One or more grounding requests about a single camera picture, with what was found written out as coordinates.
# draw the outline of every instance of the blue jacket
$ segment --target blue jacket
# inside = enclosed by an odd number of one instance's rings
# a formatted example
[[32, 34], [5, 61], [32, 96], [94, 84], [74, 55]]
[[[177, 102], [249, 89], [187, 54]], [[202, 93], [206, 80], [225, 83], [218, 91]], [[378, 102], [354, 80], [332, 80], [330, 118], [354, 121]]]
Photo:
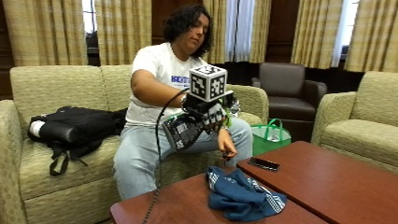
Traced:
[[207, 168], [209, 207], [223, 210], [223, 216], [234, 221], [255, 221], [279, 213], [287, 198], [271, 193], [247, 178], [239, 169], [225, 174], [217, 166]]

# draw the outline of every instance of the fiducial marker cube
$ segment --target fiducial marker cube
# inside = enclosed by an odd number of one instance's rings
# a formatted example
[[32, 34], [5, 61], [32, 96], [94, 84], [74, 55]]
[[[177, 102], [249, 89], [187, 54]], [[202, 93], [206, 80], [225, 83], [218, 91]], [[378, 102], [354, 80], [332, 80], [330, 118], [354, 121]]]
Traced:
[[222, 97], [226, 92], [227, 72], [211, 64], [202, 65], [189, 70], [189, 93], [205, 102], [211, 102]]

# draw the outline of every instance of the man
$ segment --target man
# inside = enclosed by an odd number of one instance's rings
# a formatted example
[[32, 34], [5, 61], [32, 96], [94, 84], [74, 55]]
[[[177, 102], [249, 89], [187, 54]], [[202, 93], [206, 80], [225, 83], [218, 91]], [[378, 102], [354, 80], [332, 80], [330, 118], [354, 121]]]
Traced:
[[[130, 103], [114, 156], [114, 177], [122, 200], [155, 189], [154, 170], [158, 164], [155, 123], [162, 107], [189, 86], [189, 69], [205, 64], [199, 56], [211, 46], [211, 18], [203, 6], [177, 10], [163, 23], [165, 43], [142, 48], [131, 65]], [[187, 99], [179, 95], [163, 111], [163, 118], [181, 112]], [[183, 152], [205, 152], [218, 148], [226, 154], [226, 164], [251, 156], [253, 135], [249, 124], [231, 119], [231, 126], [218, 132], [203, 132]], [[173, 150], [159, 126], [161, 158]]]

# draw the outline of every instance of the logo on t-shirt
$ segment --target logo on t-shirt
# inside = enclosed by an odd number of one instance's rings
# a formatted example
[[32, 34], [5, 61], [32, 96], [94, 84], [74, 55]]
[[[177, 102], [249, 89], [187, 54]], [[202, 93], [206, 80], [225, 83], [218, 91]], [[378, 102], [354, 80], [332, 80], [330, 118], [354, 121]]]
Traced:
[[189, 77], [175, 77], [175, 76], [171, 76], [171, 82], [189, 83]]

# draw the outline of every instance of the window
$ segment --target window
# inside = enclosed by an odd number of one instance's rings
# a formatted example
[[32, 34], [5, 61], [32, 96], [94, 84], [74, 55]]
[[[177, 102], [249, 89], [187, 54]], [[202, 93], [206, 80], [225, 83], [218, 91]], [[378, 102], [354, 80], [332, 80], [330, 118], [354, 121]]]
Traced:
[[350, 44], [350, 36], [351, 36], [351, 30], [352, 25], [355, 23], [355, 15], [356, 15], [356, 9], [358, 9], [358, 0], [348, 0], [347, 5], [347, 12], [346, 12], [346, 18], [344, 18], [344, 32], [342, 36], [342, 45], [347, 46]]
[[83, 21], [85, 21], [85, 42], [86, 42], [87, 53], [91, 53], [91, 51], [95, 51], [98, 48], [94, 2], [95, 2], [94, 0], [82, 0]]
[[346, 60], [348, 47], [350, 47], [350, 36], [352, 25], [355, 23], [355, 15], [358, 3], [360, 0], [344, 0], [340, 12], [340, 21], [335, 37], [331, 67], [338, 67], [340, 61]]
[[226, 1], [226, 62], [247, 62], [255, 0]]

